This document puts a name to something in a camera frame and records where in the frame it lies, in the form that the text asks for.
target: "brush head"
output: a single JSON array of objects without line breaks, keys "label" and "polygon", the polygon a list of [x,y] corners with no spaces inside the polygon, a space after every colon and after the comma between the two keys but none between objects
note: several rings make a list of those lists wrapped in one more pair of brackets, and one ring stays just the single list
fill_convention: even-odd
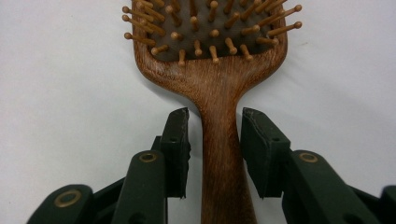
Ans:
[{"label": "brush head", "polygon": [[300,11],[297,6],[288,11],[281,8],[284,0],[137,0],[134,9],[124,7],[124,15],[142,35],[127,35],[148,45],[151,55],[161,62],[212,59],[242,56],[252,60],[279,44],[278,35],[292,26],[276,27],[289,14]]}]

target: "wooden hairbrush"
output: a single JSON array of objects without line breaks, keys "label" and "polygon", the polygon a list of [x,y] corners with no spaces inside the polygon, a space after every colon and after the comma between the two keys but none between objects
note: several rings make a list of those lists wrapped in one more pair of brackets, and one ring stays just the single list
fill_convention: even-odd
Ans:
[{"label": "wooden hairbrush", "polygon": [[235,110],[287,53],[286,0],[134,0],[133,25],[143,75],[198,107],[204,132],[202,223],[257,223],[239,149]]}]

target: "wooden handle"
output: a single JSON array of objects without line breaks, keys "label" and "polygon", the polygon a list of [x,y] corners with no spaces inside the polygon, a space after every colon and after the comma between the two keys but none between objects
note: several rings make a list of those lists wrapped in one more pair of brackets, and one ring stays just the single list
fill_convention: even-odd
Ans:
[{"label": "wooden handle", "polygon": [[201,110],[204,132],[202,224],[257,223],[233,103],[217,102]]}]

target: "white background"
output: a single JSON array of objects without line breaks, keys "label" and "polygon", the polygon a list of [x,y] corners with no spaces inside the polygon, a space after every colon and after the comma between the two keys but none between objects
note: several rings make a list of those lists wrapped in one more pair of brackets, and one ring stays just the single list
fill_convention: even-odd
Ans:
[{"label": "white background", "polygon": [[[134,63],[119,1],[0,2],[0,222],[24,223],[54,190],[94,191],[125,176],[168,113],[191,111],[187,199],[169,223],[200,223],[202,134],[196,108],[151,84]],[[238,106],[266,113],[292,142],[379,196],[396,184],[396,3],[292,1],[281,68]],[[251,188],[259,223],[285,223],[279,199]]]}]

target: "brush handle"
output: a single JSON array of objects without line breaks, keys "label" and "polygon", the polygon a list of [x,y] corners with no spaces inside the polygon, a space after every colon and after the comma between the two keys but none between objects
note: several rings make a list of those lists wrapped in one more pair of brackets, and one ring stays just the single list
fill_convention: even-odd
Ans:
[{"label": "brush handle", "polygon": [[201,223],[257,223],[236,130],[236,103],[201,109],[204,176]]}]

